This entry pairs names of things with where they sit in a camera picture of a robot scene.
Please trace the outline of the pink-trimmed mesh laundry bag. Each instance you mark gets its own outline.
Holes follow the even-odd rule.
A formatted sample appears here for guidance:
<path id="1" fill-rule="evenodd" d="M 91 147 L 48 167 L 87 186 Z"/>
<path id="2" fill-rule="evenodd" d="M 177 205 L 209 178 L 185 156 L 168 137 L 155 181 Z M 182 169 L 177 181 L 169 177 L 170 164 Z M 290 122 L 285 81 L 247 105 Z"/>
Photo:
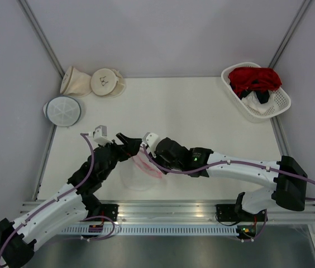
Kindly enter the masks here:
<path id="1" fill-rule="evenodd" d="M 120 178 L 127 189 L 134 191 L 146 191 L 165 182 L 164 174 L 147 160 L 142 149 L 120 163 Z"/>

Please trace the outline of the red bra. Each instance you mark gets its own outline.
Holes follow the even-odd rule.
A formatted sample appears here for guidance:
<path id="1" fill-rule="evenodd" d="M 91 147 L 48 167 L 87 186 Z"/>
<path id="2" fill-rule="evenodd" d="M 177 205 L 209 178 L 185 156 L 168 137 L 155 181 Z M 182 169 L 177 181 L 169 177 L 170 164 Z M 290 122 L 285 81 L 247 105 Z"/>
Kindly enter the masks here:
<path id="1" fill-rule="evenodd" d="M 271 68 L 238 67 L 227 77 L 238 97 L 242 97 L 245 91 L 276 91 L 282 85 L 279 75 Z"/>

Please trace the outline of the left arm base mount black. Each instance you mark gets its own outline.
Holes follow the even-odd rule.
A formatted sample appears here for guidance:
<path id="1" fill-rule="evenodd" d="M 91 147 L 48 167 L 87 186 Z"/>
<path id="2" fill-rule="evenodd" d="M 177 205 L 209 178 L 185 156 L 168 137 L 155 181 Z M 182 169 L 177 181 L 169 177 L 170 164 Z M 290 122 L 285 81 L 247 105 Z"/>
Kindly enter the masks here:
<path id="1" fill-rule="evenodd" d="M 107 219 L 97 218 L 97 216 L 105 216 L 116 221 L 118 217 L 118 207 L 118 204 L 101 204 L 94 212 L 89 212 L 87 218 L 90 218 L 89 221 L 105 222 Z"/>

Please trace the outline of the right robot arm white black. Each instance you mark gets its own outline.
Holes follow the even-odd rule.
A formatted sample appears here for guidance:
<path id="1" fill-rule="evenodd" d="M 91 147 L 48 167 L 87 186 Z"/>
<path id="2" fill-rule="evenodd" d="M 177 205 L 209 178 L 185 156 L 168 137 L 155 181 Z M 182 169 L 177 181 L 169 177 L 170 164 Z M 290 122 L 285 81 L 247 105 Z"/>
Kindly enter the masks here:
<path id="1" fill-rule="evenodd" d="M 238 195 L 233 212 L 241 221 L 276 206 L 295 212 L 305 209 L 307 174 L 290 156 L 282 156 L 279 161 L 256 161 L 202 147 L 188 149 L 170 138 L 148 144 L 154 164 L 164 173 L 222 177 L 260 185 L 258 190 Z"/>

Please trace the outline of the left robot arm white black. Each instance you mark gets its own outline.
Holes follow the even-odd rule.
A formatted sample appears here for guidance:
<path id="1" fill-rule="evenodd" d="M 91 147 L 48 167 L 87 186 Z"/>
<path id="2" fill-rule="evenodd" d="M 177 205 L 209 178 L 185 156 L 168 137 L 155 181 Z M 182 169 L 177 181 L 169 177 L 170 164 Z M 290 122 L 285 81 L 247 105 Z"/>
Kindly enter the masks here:
<path id="1" fill-rule="evenodd" d="M 95 221 L 101 203 L 94 193 L 119 162 L 138 154 L 142 140 L 118 133 L 120 144 L 108 141 L 94 148 L 81 167 L 49 199 L 14 220 L 0 221 L 0 267 L 23 267 L 50 238 L 72 223 Z"/>

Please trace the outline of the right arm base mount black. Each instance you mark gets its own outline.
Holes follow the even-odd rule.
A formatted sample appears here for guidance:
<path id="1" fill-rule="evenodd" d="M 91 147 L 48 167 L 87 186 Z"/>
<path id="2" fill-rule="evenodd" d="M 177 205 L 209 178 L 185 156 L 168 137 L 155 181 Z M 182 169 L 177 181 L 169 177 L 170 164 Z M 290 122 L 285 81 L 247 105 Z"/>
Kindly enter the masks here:
<path id="1" fill-rule="evenodd" d="M 264 210 L 258 212 L 257 214 L 251 214 L 242 210 L 240 212 L 235 212 L 234 204 L 216 204 L 215 208 L 215 218 L 217 222 L 226 225 L 238 224 L 243 222 L 254 223 L 255 221 L 263 222 L 266 216 Z"/>

